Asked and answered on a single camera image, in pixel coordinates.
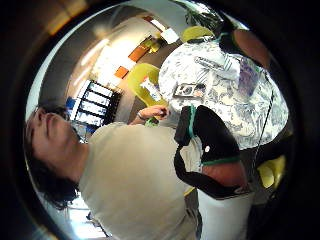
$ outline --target yellow chair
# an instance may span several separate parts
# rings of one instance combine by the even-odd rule
[[[182,42],[187,42],[190,39],[195,39],[203,36],[214,36],[214,33],[206,27],[192,26],[186,28],[182,33]]]
[[[159,49],[160,49],[160,43],[158,42],[152,43],[149,53],[157,52]]]
[[[273,186],[276,189],[283,177],[285,165],[286,158],[284,155],[262,163],[257,168],[260,174],[262,185],[265,188]]]
[[[144,78],[148,76],[150,82],[158,84],[159,68],[149,63],[136,64],[128,73],[127,82],[129,88],[134,94],[142,100],[148,107],[153,105],[165,105],[168,106],[166,100],[162,97],[159,101],[155,101],[148,91],[148,89],[141,87],[141,83]]]

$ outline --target bottle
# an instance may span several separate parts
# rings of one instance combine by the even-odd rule
[[[146,88],[150,92],[150,96],[155,100],[155,101],[160,101],[161,100],[161,94],[159,93],[158,89],[152,82],[150,82],[150,79],[148,76],[146,76],[143,80],[143,82],[140,84],[141,87]]]

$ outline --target phone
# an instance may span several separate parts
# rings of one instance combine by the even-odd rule
[[[182,83],[174,91],[173,97],[178,98],[203,98],[206,92],[206,85],[203,83]]]

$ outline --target white t-shirt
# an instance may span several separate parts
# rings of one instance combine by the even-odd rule
[[[190,186],[175,173],[175,130],[113,123],[89,141],[79,182],[82,198],[107,232],[121,240],[195,239],[197,222],[186,210]],[[186,169],[197,170],[198,144],[181,150]]]

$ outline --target green strap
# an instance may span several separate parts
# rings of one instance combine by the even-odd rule
[[[189,124],[189,136],[191,138],[195,137],[193,133],[193,122],[194,122],[194,115],[196,114],[196,108],[191,104],[190,106],[191,116],[190,116],[190,124]]]
[[[239,161],[240,161],[239,156],[235,156],[235,157],[229,157],[229,158],[220,158],[213,161],[206,161],[201,164],[203,166],[212,166],[212,165],[221,164],[221,163],[234,163]]]
[[[216,42],[216,43],[220,42],[221,37],[222,37],[222,36],[225,36],[225,35],[228,35],[228,34],[229,34],[229,33],[225,33],[225,32],[221,33],[220,36],[219,36],[217,39],[213,40],[213,42]]]

